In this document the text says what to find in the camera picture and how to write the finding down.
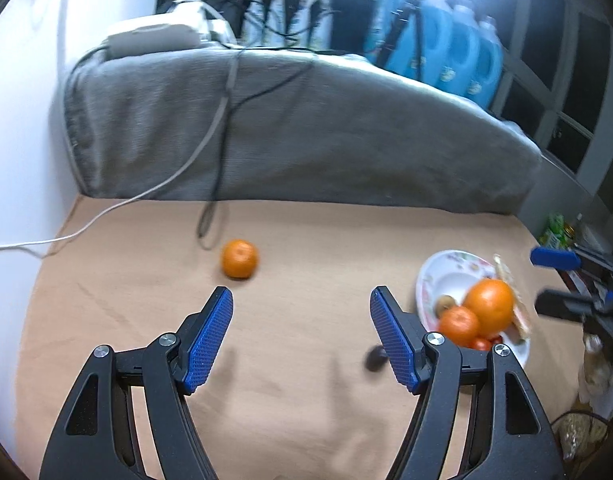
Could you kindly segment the right hand white glove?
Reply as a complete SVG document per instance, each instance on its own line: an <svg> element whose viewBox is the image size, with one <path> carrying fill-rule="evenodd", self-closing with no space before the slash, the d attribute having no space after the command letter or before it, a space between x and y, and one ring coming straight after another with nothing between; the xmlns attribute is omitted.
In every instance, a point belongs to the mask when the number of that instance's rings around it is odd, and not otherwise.
<svg viewBox="0 0 613 480"><path fill-rule="evenodd" d="M607 359L599 336L584 334L583 363L579 368L578 398L592 412L607 420L613 417L613 360Z"/></svg>

